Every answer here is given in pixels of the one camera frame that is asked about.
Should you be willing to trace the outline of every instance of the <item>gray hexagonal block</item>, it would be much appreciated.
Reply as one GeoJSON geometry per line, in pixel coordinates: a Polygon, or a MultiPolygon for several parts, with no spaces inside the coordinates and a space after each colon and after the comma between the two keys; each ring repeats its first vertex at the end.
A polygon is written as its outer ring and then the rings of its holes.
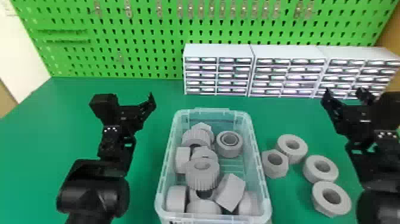
{"type": "Polygon", "coordinates": [[[262,168],[266,176],[275,179],[286,176],[289,170],[289,159],[278,150],[261,153],[262,168]]]}

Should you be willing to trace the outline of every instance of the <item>center hole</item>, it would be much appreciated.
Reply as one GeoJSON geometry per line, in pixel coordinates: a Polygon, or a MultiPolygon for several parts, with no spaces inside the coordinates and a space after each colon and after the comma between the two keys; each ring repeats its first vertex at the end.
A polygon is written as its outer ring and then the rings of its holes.
{"type": "Polygon", "coordinates": [[[196,191],[196,195],[201,199],[209,199],[213,194],[212,190],[208,191],[196,191]]]}
{"type": "Polygon", "coordinates": [[[198,170],[207,170],[210,168],[210,164],[207,162],[198,162],[195,164],[195,168],[198,170]]]}
{"type": "Polygon", "coordinates": [[[275,166],[282,164],[282,158],[278,154],[272,153],[268,155],[268,161],[275,166]]]}
{"type": "Polygon", "coordinates": [[[297,150],[300,148],[300,145],[295,140],[287,140],[285,143],[292,150],[297,150]]]}
{"type": "Polygon", "coordinates": [[[315,167],[324,173],[327,173],[330,171],[330,166],[328,163],[326,163],[325,161],[316,161],[315,162],[315,167]]]}
{"type": "Polygon", "coordinates": [[[340,199],[340,195],[332,189],[325,189],[322,192],[322,195],[330,204],[340,204],[342,201],[342,199],[340,199]]]}
{"type": "Polygon", "coordinates": [[[226,143],[227,145],[234,145],[238,141],[238,138],[236,135],[227,133],[223,136],[223,142],[226,143]]]}

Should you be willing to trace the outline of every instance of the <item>3d printed part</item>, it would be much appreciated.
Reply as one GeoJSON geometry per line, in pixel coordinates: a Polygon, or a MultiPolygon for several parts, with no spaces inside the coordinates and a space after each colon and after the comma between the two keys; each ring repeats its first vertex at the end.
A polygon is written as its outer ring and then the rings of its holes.
{"type": "Polygon", "coordinates": [[[175,154],[175,171],[185,173],[185,163],[190,160],[190,147],[177,147],[175,154]]]}
{"type": "Polygon", "coordinates": [[[263,151],[261,160],[265,175],[272,179],[284,177],[288,173],[289,159],[278,150],[263,151]]]}
{"type": "Polygon", "coordinates": [[[234,174],[226,174],[215,190],[215,202],[232,212],[243,197],[246,182],[234,174]]]}
{"type": "Polygon", "coordinates": [[[245,191],[237,207],[237,212],[241,216],[259,216],[261,213],[258,207],[257,194],[253,191],[245,191]]]}
{"type": "Polygon", "coordinates": [[[193,150],[193,154],[190,159],[193,160],[195,158],[211,158],[211,159],[215,160],[216,162],[218,162],[217,154],[213,150],[211,150],[205,146],[196,147],[193,150]]]}
{"type": "Polygon", "coordinates": [[[211,147],[210,136],[202,129],[189,129],[182,136],[183,147],[211,147]]]}
{"type": "Polygon", "coordinates": [[[215,191],[208,190],[208,191],[196,191],[193,189],[189,190],[189,199],[190,201],[196,200],[214,200],[215,199],[215,191]]]}
{"type": "Polygon", "coordinates": [[[210,142],[213,143],[215,136],[214,136],[214,132],[211,130],[211,126],[208,124],[205,124],[203,122],[197,123],[195,125],[192,126],[192,129],[201,129],[201,130],[205,130],[208,134],[208,136],[210,137],[210,142]]]}
{"type": "Polygon", "coordinates": [[[322,155],[311,155],[305,160],[303,174],[311,183],[334,182],[339,177],[339,169],[330,159],[322,155]]]}
{"type": "Polygon", "coordinates": [[[221,208],[218,204],[210,200],[196,200],[187,205],[186,212],[200,214],[221,214],[221,208]]]}
{"type": "Polygon", "coordinates": [[[308,152],[305,141],[296,135],[281,135],[278,138],[276,149],[287,156],[289,164],[299,163],[308,152]]]}
{"type": "Polygon", "coordinates": [[[220,165],[211,158],[196,158],[186,163],[186,183],[197,191],[207,191],[217,186],[220,165]]]}
{"type": "Polygon", "coordinates": [[[171,186],[165,199],[167,211],[185,212],[186,186],[171,186]]]}
{"type": "Polygon", "coordinates": [[[343,188],[329,181],[319,181],[312,187],[314,208],[328,217],[347,214],[351,210],[351,200],[343,188]]]}
{"type": "Polygon", "coordinates": [[[237,157],[242,151],[243,138],[233,131],[224,131],[216,137],[216,149],[225,158],[237,157]]]}

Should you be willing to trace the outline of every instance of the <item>gray ring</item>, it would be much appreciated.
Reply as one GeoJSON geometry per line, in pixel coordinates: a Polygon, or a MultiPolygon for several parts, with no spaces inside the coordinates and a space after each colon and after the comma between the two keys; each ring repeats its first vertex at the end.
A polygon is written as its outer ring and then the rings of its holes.
{"type": "Polygon", "coordinates": [[[235,134],[233,134],[233,133],[225,133],[225,134],[221,135],[220,140],[221,140],[221,142],[222,142],[224,145],[228,145],[228,146],[235,146],[235,145],[237,145],[238,142],[239,142],[238,136],[235,135],[235,134]],[[235,137],[235,142],[234,142],[234,143],[227,143],[227,142],[224,140],[224,137],[227,136],[227,135],[234,136],[234,137],[235,137]]]}

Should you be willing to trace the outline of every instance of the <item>white drawer organizer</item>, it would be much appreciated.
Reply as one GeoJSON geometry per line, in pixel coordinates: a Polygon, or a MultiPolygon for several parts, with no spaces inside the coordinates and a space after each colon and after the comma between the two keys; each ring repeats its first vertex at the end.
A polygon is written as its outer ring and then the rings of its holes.
{"type": "Polygon", "coordinates": [[[325,89],[336,98],[356,99],[359,87],[379,96],[400,67],[400,58],[380,47],[317,46],[328,58],[327,68],[315,97],[322,97],[325,89]]]}
{"type": "Polygon", "coordinates": [[[196,108],[178,111],[171,125],[170,137],[165,151],[160,180],[154,201],[155,211],[162,224],[266,224],[271,223],[272,207],[263,166],[250,116],[242,111],[223,108],[196,108]],[[176,148],[182,143],[182,135],[193,125],[204,122],[212,127],[215,135],[224,130],[233,130],[243,137],[243,151],[236,158],[218,156],[220,176],[232,173],[246,182],[246,191],[256,193],[260,216],[232,214],[177,213],[165,210],[165,196],[174,185],[186,185],[185,176],[175,172],[176,148]]]}
{"type": "Polygon", "coordinates": [[[249,45],[186,44],[185,94],[247,96],[252,63],[249,45]]]}
{"type": "Polygon", "coordinates": [[[185,94],[205,95],[320,98],[330,88],[336,98],[355,99],[363,87],[379,96],[400,67],[400,57],[380,47],[187,44],[183,57],[185,94]],[[249,78],[236,66],[250,67],[249,78]]]}
{"type": "Polygon", "coordinates": [[[327,58],[314,46],[251,45],[250,97],[313,97],[327,58]]]}

